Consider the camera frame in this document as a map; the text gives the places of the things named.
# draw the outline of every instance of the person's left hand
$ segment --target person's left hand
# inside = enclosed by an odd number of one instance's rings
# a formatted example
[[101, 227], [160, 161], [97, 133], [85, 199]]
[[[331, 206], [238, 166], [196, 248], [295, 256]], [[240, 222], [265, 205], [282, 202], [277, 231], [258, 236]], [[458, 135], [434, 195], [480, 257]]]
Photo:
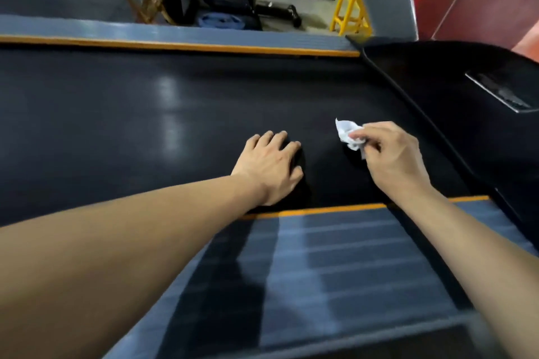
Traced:
[[271, 206], [283, 199], [303, 177], [300, 166], [296, 166], [290, 173], [290, 162], [301, 144], [290, 142], [280, 150], [286, 137], [286, 131], [275, 135], [268, 131], [262, 136], [249, 138], [231, 173], [244, 175], [264, 186], [266, 196], [261, 203], [263, 206]]

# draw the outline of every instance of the right arm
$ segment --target right arm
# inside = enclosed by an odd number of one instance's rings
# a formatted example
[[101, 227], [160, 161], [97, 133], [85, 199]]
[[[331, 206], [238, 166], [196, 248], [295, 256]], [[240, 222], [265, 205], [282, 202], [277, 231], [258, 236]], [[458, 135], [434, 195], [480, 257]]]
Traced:
[[366, 124], [374, 182], [419, 227], [515, 359], [539, 357], [539, 258], [463, 212], [430, 184], [416, 138]]

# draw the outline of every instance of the white tissue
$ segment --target white tissue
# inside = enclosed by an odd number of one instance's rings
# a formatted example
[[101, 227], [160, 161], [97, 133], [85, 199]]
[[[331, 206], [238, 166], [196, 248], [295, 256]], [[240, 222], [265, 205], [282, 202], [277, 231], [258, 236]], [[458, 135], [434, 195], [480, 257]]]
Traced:
[[365, 159], [365, 151], [363, 150], [365, 139], [352, 139], [348, 136], [350, 132], [362, 130], [363, 127], [352, 121], [339, 121], [337, 118], [335, 118], [335, 126], [337, 127], [341, 142], [347, 144], [352, 151], [359, 149], [361, 151], [361, 159]]

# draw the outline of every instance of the treadmill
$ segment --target treadmill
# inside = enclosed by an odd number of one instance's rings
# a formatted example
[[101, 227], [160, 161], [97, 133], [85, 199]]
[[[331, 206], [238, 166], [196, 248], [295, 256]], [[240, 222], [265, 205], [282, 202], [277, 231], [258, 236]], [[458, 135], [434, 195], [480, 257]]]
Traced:
[[107, 359], [292, 359], [464, 323], [463, 290], [334, 121], [401, 125], [438, 190], [537, 254], [539, 66], [411, 38], [0, 15], [0, 224], [226, 175], [247, 138], [286, 130], [305, 180], [217, 234]]

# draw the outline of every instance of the yellow edge line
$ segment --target yellow edge line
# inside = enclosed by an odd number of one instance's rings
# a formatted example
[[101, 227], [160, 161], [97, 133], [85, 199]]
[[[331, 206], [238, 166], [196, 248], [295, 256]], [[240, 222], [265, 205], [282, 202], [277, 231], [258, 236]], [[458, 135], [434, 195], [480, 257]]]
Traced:
[[[452, 203], [459, 202], [476, 202], [480, 200], [489, 200], [488, 196], [464, 196], [464, 197], [452, 197], [449, 199]], [[334, 206], [334, 207], [320, 207], [316, 209], [303, 209], [303, 210], [285, 210], [275, 213], [260, 213], [245, 215], [239, 220], [255, 220], [259, 218], [275, 218], [275, 217], [289, 217], [289, 216], [306, 216], [317, 215], [322, 213], [337, 213], [340, 211], [359, 211], [359, 210], [373, 210], [373, 209], [385, 209], [387, 206], [383, 203], [372, 204], [354, 204], [352, 206]]]
[[10, 36], [0, 35], [0, 43], [77, 45], [84, 47], [128, 48], [142, 50], [181, 50], [231, 52], [243, 54], [278, 54], [294, 56], [359, 57], [359, 51], [317, 50], [281, 47], [251, 47], [245, 45], [165, 43], [135, 40], [105, 40], [75, 37]]

